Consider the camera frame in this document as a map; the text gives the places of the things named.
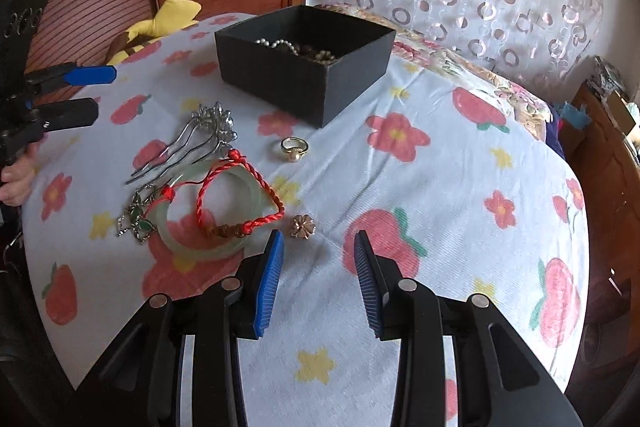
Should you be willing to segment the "person's left hand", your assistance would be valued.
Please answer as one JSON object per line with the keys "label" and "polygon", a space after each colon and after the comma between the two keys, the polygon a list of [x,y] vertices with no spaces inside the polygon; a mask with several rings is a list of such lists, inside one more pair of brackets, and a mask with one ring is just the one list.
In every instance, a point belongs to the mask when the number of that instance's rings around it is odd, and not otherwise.
{"label": "person's left hand", "polygon": [[13,165],[2,169],[0,190],[2,204],[18,207],[28,199],[32,191],[32,181],[36,176],[38,148],[38,143],[29,144],[25,153]]}

